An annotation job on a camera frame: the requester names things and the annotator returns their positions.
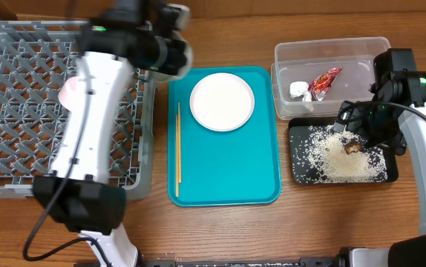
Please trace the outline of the grey bowl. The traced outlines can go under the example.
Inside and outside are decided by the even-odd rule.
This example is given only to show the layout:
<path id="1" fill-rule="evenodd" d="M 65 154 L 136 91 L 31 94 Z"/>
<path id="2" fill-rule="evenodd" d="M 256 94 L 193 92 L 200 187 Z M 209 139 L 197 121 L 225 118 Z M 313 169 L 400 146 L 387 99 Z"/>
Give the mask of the grey bowl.
<path id="1" fill-rule="evenodd" d="M 193 50 L 189 43 L 173 31 L 169 38 L 156 37 L 159 45 L 159 58 L 149 68 L 149 78 L 158 82 L 182 79 L 193 63 Z"/>

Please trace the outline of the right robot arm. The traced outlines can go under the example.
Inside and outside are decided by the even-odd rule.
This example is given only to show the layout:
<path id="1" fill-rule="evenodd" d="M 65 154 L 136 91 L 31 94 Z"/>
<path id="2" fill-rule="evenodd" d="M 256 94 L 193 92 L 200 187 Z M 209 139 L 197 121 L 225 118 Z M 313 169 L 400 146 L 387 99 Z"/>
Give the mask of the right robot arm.
<path id="1" fill-rule="evenodd" d="M 336 266 L 426 266 L 426 71 L 413 51 L 390 48 L 373 60 L 370 101 L 344 101 L 335 127 L 358 134 L 365 148 L 410 152 L 419 195 L 419 235 L 389 248 L 342 248 Z"/>

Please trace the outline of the white tissue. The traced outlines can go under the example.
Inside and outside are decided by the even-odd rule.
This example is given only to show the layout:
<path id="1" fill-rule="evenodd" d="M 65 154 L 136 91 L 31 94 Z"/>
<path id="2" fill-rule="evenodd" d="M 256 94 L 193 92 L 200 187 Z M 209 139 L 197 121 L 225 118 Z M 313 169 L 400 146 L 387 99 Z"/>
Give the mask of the white tissue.
<path id="1" fill-rule="evenodd" d="M 289 95 L 291 98 L 304 96 L 309 91 L 309 84 L 307 82 L 292 82 L 289 86 Z"/>

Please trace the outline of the brown food scrap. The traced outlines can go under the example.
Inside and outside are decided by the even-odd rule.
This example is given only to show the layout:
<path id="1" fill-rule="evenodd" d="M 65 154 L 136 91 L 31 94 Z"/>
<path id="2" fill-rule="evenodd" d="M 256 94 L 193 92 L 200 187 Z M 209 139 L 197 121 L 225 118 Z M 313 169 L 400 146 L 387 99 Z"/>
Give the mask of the brown food scrap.
<path id="1" fill-rule="evenodd" d="M 349 142 L 344 146 L 344 150 L 347 154 L 358 153 L 362 150 L 362 144 L 358 142 Z"/>

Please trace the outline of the red snack wrapper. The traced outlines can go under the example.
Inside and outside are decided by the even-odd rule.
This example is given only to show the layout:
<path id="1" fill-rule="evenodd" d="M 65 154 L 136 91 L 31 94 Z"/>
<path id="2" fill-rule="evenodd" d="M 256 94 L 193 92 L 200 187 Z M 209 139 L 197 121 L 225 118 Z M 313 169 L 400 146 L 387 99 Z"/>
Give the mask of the red snack wrapper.
<path id="1" fill-rule="evenodd" d="M 328 94 L 333 81 L 341 72 L 342 68 L 332 67 L 325 73 L 313 79 L 309 84 L 309 92 L 312 94 L 313 99 L 323 101 Z"/>

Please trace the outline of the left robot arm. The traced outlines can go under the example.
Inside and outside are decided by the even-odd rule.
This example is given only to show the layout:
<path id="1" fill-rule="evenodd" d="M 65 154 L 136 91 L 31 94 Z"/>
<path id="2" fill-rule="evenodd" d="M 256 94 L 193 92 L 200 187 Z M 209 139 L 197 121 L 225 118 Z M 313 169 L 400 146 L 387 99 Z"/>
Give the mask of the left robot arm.
<path id="1" fill-rule="evenodd" d="M 119 101 L 136 69 L 152 72 L 158 82 L 188 73 L 193 53 L 180 34 L 188 23 L 182 4 L 118 1 L 89 19 L 76 38 L 76 104 L 53 164 L 34 178 L 32 192 L 42 217 L 77 233 L 101 266 L 141 263 L 122 223 L 126 192 L 108 181 Z"/>

